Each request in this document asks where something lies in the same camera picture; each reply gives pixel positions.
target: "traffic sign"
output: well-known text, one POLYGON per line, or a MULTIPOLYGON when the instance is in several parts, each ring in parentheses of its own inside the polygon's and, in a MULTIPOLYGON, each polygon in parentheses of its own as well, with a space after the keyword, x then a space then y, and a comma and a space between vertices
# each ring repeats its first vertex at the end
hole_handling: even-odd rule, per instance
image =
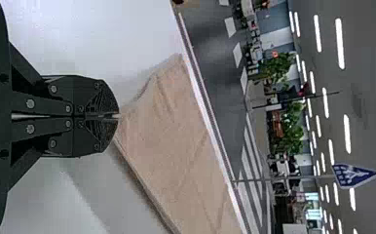
POLYGON ((348 164, 332 166, 334 175, 342 189, 356 188, 376 178, 376 172, 348 164))

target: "potted plant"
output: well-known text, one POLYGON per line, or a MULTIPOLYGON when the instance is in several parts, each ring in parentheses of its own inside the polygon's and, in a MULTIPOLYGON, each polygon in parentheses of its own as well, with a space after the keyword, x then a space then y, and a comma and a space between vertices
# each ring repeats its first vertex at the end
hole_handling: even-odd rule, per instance
POLYGON ((285 74, 288 72, 294 55, 290 53, 279 53, 277 57, 266 59, 264 62, 258 62, 258 74, 250 76, 252 81, 261 81, 272 79, 273 83, 285 80, 285 74))

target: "metal bolt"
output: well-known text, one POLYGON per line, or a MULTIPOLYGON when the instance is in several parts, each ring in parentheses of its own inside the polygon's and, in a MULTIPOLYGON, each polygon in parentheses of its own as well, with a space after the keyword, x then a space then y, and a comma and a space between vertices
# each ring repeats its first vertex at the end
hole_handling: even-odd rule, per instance
POLYGON ((65 124, 66 128, 70 128, 72 126, 72 122, 70 122, 70 120, 66 120, 65 124))
POLYGON ((85 123, 83 121, 78 122, 79 128, 83 129, 85 127, 85 123))
POLYGON ((26 102, 26 105, 27 105, 27 108, 29 109, 33 109, 34 108, 34 100, 33 99, 28 99, 27 102, 26 102))
POLYGON ((85 107, 84 107, 83 105, 79 105, 79 106, 78 106, 78 111, 79 111, 79 112, 82 113, 82 112, 84 112, 84 110, 85 110, 85 107))
POLYGON ((51 86, 51 91, 52 93, 56 93, 57 92, 57 87, 56 86, 51 86))
POLYGON ((32 135, 34 133, 34 125, 27 125, 26 131, 28 134, 32 135))
POLYGON ((54 139, 51 139, 50 147, 55 148, 56 147, 56 141, 54 139))

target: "cardboard sheet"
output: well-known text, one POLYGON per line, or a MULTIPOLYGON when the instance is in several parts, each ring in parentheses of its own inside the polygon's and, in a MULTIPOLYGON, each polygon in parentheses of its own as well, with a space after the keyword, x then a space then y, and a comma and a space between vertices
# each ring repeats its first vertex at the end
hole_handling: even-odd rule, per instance
POLYGON ((241 233, 181 55, 122 107, 114 142, 174 233, 241 233))

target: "tree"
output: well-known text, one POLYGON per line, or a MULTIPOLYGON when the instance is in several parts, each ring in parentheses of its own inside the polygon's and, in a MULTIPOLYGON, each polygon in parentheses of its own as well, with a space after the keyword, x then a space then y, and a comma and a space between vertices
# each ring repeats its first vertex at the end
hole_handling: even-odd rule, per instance
POLYGON ((303 148, 301 137, 304 135, 303 128, 298 125, 301 111, 305 105, 300 102, 293 102, 282 115, 283 137, 274 140, 274 153, 286 152, 289 155, 300 153, 303 148))
POLYGON ((270 58, 258 62, 258 74, 250 77, 251 80, 273 79, 273 83, 285 80, 285 74, 288 72, 294 55, 290 53, 279 53, 276 58, 270 58))

